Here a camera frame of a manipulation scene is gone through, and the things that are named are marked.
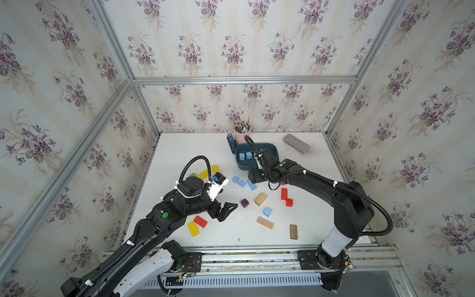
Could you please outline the blue long block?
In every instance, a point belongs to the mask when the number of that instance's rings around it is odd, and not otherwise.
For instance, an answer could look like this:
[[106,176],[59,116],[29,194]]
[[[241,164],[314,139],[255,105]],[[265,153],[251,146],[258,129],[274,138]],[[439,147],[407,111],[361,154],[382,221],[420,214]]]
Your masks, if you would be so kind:
[[257,189],[257,186],[251,182],[251,180],[247,180],[247,184],[251,188],[252,191]]

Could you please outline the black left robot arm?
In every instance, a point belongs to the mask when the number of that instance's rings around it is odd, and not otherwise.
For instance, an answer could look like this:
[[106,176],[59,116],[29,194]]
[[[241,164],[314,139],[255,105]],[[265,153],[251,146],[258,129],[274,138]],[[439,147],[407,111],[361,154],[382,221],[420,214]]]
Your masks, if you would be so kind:
[[209,174],[207,181],[186,177],[187,170],[198,160],[211,167],[203,155],[188,162],[174,188],[136,223],[131,237],[92,271],[65,281],[61,286],[63,296],[129,297],[184,259],[186,253],[181,245],[167,239],[185,224],[188,216],[207,212],[219,222],[226,220],[237,204],[220,204],[216,198],[229,180],[220,172]]

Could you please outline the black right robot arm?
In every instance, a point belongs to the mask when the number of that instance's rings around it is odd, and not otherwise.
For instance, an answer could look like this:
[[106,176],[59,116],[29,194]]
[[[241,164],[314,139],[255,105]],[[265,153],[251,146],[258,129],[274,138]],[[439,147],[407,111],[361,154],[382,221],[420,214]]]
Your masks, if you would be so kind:
[[[362,186],[352,181],[342,183],[326,178],[300,166],[295,161],[280,161],[270,149],[261,149],[246,136],[251,146],[257,168],[249,171],[253,183],[288,184],[298,187],[325,201],[333,208],[333,228],[321,242],[315,256],[318,265],[330,269],[337,260],[345,260],[344,250],[352,247],[361,236],[384,236],[392,232],[394,223],[390,214],[375,200],[366,195]],[[377,209],[386,219],[387,226],[381,231],[366,231]]]

